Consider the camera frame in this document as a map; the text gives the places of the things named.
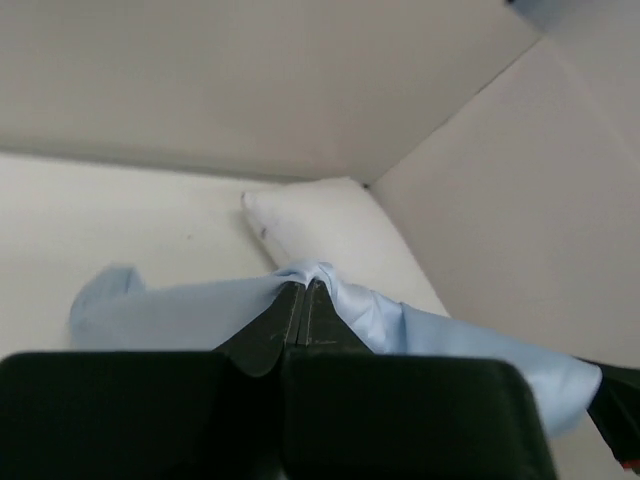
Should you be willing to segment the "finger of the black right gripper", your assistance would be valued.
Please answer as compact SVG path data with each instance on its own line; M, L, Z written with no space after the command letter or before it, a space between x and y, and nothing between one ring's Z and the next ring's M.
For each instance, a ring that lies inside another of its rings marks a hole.
M639 467L639 369L577 357L579 403L622 468Z

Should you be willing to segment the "light blue pillowcase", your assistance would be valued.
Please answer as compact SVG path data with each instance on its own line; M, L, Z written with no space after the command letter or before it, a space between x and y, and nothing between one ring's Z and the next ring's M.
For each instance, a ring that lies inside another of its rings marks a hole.
M377 354L492 358L515 366L532 389L545 431L571 429L594 400L601 369L492 329L413 308L303 261L247 279L149 290L133 267L109 267L87 283L69 314L80 350L211 350L275 301L288 282L327 287L339 317Z

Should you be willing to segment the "white pillow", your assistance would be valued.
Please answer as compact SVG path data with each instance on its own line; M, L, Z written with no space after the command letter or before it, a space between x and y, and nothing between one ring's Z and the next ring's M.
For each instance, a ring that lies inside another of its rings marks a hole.
M277 266L326 262L349 283L448 314L402 235L358 182L333 178L245 191L241 205Z

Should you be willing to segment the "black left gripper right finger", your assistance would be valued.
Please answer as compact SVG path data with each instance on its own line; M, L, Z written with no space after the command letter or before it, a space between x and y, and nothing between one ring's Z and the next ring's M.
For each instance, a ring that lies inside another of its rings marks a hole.
M377 355L324 283L284 351L281 461L291 479L553 479L533 394L495 359Z

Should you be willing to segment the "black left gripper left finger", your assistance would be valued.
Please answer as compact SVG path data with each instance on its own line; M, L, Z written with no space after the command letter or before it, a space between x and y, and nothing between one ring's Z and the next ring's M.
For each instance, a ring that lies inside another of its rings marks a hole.
M5 479L274 479L281 355L304 291L205 351L29 352L1 364Z

